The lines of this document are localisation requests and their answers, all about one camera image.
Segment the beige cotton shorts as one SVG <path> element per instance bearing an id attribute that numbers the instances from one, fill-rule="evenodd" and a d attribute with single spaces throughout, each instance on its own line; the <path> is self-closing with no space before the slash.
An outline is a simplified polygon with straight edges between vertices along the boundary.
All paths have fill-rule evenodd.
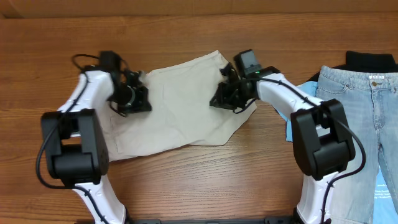
<path id="1" fill-rule="evenodd" d="M 109 159 L 149 156 L 184 145 L 222 146 L 256 110 L 235 114 L 210 106 L 227 60 L 214 51 L 191 61 L 153 70 L 142 79 L 151 111 L 122 117 L 105 104 L 99 111 Z"/>

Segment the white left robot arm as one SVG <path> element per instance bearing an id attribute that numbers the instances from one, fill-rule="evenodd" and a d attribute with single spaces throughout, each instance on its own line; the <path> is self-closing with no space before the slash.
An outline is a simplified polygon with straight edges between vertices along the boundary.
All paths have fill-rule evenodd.
<path id="1" fill-rule="evenodd" d="M 57 111 L 41 117 L 43 143 L 39 149 L 35 173 L 39 182 L 42 158 L 53 179 L 62 182 L 59 190 L 73 190 L 84 201 L 94 223 L 132 223 L 127 208 L 118 200 L 107 173 L 109 154 L 98 111 L 108 105 L 116 114 L 151 111 L 148 89 L 141 82 L 142 71 L 132 71 L 113 51 L 101 51 L 94 65 L 74 65 L 80 71 L 78 85 Z"/>

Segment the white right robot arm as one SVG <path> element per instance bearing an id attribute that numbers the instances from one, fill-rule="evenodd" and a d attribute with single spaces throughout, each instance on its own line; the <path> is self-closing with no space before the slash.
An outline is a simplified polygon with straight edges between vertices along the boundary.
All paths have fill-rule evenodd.
<path id="1" fill-rule="evenodd" d="M 343 105 L 306 94 L 275 67 L 262 67 L 252 50 L 237 54 L 220 73 L 210 106 L 239 114 L 261 100 L 291 122 L 294 157 L 303 172 L 301 198 L 291 216 L 265 223 L 331 223 L 334 184 L 356 155 Z"/>

